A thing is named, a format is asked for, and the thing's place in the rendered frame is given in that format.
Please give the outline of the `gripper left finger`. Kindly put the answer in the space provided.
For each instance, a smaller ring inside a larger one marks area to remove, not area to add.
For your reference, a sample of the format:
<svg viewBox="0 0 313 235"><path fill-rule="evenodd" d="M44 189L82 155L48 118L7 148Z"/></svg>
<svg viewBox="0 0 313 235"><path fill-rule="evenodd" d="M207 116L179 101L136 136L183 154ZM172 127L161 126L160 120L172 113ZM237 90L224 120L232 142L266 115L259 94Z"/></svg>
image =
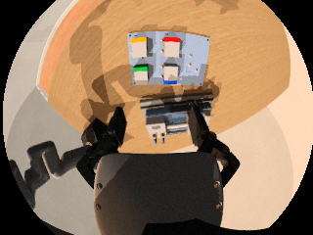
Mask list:
<svg viewBox="0 0 313 235"><path fill-rule="evenodd" d="M121 148L123 144L126 125L127 121L123 109L116 107L106 133L99 136L99 141L90 146L86 151L86 155L77 163L76 168L93 189L96 163L106 154L119 153L117 149Z"/></svg>

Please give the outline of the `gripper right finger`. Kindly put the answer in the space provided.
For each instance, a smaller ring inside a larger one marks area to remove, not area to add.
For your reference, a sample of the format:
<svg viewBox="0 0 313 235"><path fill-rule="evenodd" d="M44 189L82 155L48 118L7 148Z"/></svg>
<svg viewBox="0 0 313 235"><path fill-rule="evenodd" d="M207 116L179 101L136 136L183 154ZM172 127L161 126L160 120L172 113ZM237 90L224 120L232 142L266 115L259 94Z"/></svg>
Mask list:
<svg viewBox="0 0 313 235"><path fill-rule="evenodd" d="M230 152L227 145L217 139L213 131L209 131L198 106L191 108L188 125L193 144L198 146L197 152L210 153L223 165L221 177L224 188L240 167L240 161Z"/></svg>

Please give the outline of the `beige block with red end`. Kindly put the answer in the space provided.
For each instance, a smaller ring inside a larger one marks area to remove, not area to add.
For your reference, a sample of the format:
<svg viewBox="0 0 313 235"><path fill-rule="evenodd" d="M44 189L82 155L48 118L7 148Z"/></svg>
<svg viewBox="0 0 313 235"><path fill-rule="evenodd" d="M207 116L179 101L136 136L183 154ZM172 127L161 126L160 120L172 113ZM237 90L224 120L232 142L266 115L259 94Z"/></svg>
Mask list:
<svg viewBox="0 0 313 235"><path fill-rule="evenodd" d="M179 58L180 38L164 37L164 57Z"/></svg>

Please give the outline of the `beige block with blue end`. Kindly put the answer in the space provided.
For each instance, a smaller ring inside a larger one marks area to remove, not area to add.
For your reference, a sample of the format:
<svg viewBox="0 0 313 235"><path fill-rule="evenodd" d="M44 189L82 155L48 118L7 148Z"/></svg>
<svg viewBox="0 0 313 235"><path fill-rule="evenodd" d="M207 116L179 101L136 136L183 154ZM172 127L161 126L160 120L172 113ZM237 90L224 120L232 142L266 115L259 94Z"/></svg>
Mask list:
<svg viewBox="0 0 313 235"><path fill-rule="evenodd" d="M163 83L177 84L178 66L176 64L163 64Z"/></svg>

